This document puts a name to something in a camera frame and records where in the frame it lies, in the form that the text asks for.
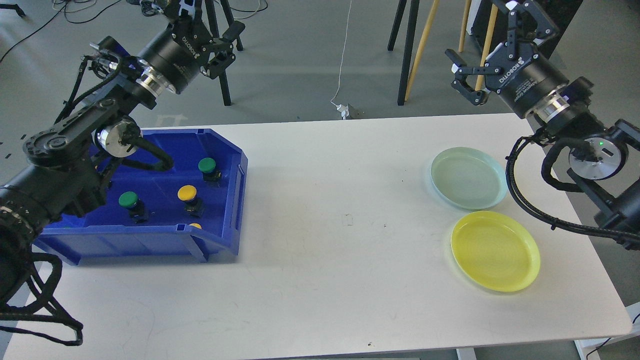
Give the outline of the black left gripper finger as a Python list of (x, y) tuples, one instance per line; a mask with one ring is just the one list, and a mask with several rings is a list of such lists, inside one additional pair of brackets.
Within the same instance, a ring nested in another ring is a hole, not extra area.
[(234, 20), (221, 38), (212, 38), (201, 45), (201, 73), (210, 79), (222, 75), (236, 57), (233, 42), (239, 39), (245, 30), (244, 23)]
[(202, 29), (202, 1), (201, 0), (172, 0), (171, 1), (171, 29), (196, 32)]

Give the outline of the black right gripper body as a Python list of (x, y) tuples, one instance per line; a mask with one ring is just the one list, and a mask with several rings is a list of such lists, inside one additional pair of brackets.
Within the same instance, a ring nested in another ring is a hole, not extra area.
[(485, 75), (485, 86), (519, 118), (524, 119), (549, 94), (562, 89), (569, 80), (538, 52), (535, 45), (518, 45), (518, 54), (509, 58), (506, 46), (498, 45), (486, 59), (490, 68), (501, 73)]

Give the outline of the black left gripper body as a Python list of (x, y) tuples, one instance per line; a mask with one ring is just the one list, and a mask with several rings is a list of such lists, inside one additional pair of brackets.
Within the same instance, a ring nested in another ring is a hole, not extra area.
[(216, 43), (202, 22), (178, 19), (158, 33), (137, 57), (164, 76), (173, 93), (181, 94), (210, 59)]

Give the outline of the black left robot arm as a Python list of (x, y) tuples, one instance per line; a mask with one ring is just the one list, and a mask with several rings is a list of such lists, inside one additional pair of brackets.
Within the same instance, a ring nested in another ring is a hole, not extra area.
[(63, 215), (84, 217), (106, 203), (115, 171), (130, 167), (165, 172), (169, 153), (143, 137), (130, 114), (153, 109), (163, 91), (183, 92), (198, 75), (220, 78), (242, 50), (246, 26), (226, 14), (218, 33), (210, 0), (135, 0), (143, 12), (162, 14), (167, 27), (138, 55), (111, 36), (85, 55), (69, 99), (52, 126), (25, 139), (29, 166), (1, 187), (1, 319), (60, 324), (73, 330), (65, 341), (42, 332), (2, 326), (67, 347), (83, 342), (83, 324), (55, 299), (62, 260), (33, 251), (46, 226)]

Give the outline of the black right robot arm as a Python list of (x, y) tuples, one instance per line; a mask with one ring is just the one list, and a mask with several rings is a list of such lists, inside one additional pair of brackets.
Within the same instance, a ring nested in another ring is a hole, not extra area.
[[(452, 88), (475, 106), (495, 93), (521, 119), (534, 117), (539, 129), (520, 137), (507, 157), (506, 182), (519, 207), (534, 218), (576, 234), (614, 240), (627, 250), (639, 249), (639, 182), (618, 196), (599, 181), (617, 175), (629, 150), (639, 149), (639, 129), (619, 119), (605, 128), (589, 110), (593, 84), (585, 77), (572, 82), (542, 55), (539, 45), (559, 29), (533, 0), (495, 0), (507, 16), (506, 39), (494, 48), (482, 66), (468, 66), (460, 55), (446, 50), (452, 61)], [(515, 180), (516, 161), (528, 144), (549, 146), (541, 177), (558, 191), (583, 193), (598, 207), (590, 227), (547, 214), (525, 199)]]

